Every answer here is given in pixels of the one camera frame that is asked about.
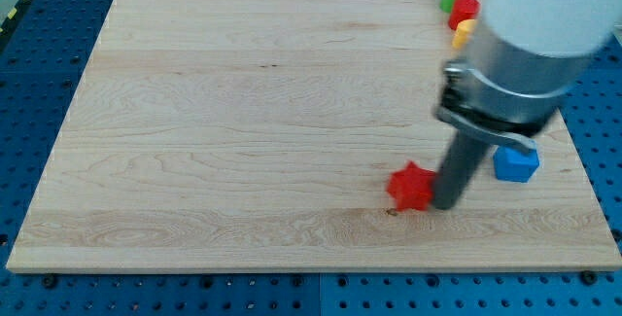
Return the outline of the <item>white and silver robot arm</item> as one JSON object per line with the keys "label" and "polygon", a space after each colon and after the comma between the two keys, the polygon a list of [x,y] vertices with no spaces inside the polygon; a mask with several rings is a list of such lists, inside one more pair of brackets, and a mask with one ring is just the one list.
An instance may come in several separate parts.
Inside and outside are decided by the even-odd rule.
{"label": "white and silver robot arm", "polygon": [[621,0],[483,0],[436,110],[460,137],[523,153],[621,18]]}

